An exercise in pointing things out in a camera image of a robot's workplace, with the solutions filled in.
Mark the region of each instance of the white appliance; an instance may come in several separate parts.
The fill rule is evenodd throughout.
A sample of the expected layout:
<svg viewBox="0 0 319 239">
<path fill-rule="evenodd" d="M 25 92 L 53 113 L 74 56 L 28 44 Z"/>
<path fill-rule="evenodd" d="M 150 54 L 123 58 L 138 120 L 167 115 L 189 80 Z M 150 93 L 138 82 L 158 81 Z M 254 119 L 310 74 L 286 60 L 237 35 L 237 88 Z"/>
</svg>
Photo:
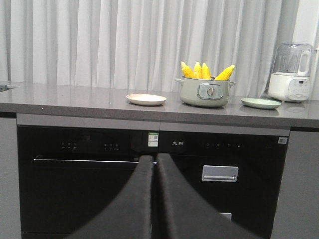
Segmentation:
<svg viewBox="0 0 319 239">
<path fill-rule="evenodd" d="M 277 48 L 268 96 L 281 101 L 303 102 L 311 94 L 310 69 L 313 47 L 283 43 Z"/>
</svg>

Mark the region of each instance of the white plate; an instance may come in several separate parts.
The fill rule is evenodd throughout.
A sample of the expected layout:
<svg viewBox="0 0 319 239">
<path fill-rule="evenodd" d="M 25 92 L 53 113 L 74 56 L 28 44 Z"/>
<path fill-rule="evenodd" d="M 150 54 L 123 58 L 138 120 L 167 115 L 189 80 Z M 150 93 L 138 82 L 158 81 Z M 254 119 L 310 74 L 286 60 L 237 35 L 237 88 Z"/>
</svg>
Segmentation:
<svg viewBox="0 0 319 239">
<path fill-rule="evenodd" d="M 133 104 L 141 106 L 158 106 L 166 101 L 166 97 L 149 94 L 130 94 L 126 98 Z"/>
</svg>

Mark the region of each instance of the appliance control panel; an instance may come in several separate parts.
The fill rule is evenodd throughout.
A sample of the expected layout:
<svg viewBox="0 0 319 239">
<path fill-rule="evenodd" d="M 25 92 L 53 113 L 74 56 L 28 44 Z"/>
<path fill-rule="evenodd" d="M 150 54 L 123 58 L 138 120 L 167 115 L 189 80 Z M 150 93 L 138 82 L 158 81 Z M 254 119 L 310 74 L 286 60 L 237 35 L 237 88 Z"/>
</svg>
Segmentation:
<svg viewBox="0 0 319 239">
<path fill-rule="evenodd" d="M 223 86 L 212 83 L 200 84 L 197 89 L 197 96 L 205 100 L 219 100 L 223 98 Z"/>
<path fill-rule="evenodd" d="M 156 153 L 158 132 L 148 130 L 19 126 L 21 147 L 37 155 L 138 156 Z"/>
<path fill-rule="evenodd" d="M 287 137 L 204 132 L 159 132 L 159 151 L 196 156 L 240 154 L 272 157 L 285 154 Z"/>
<path fill-rule="evenodd" d="M 295 78 L 289 82 L 288 97 L 295 101 L 307 100 L 310 96 L 310 80 L 305 78 Z"/>
</svg>

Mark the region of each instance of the black dishwasher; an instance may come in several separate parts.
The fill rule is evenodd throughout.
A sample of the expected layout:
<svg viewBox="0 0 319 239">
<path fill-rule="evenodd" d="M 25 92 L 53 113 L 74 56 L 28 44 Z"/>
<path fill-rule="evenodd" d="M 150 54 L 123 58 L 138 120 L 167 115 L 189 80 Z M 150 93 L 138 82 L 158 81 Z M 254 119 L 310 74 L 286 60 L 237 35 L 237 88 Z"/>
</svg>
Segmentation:
<svg viewBox="0 0 319 239">
<path fill-rule="evenodd" d="M 271 237 L 287 143 L 273 135 L 159 134 L 159 151 L 171 155 L 199 195 L 264 239 Z"/>
<path fill-rule="evenodd" d="M 22 238 L 73 233 L 111 202 L 141 155 L 162 152 L 220 213 L 269 239 L 287 141 L 285 135 L 19 125 Z M 156 230 L 153 236 L 160 238 Z"/>
<path fill-rule="evenodd" d="M 22 238 L 64 238 L 90 221 L 123 188 L 139 157 L 157 151 L 149 133 L 19 126 Z"/>
</svg>

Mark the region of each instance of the gray pot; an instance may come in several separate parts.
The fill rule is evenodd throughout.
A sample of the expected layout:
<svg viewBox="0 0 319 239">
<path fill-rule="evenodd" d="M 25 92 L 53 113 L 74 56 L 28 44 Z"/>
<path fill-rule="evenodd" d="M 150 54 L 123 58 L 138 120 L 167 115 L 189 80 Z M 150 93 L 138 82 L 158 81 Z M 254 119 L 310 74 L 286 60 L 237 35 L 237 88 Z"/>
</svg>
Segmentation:
<svg viewBox="0 0 319 239">
<path fill-rule="evenodd" d="M 182 77 L 176 78 L 180 82 L 180 99 L 190 105 L 218 107 L 228 103 L 229 88 L 235 82 L 202 80 Z"/>
</svg>

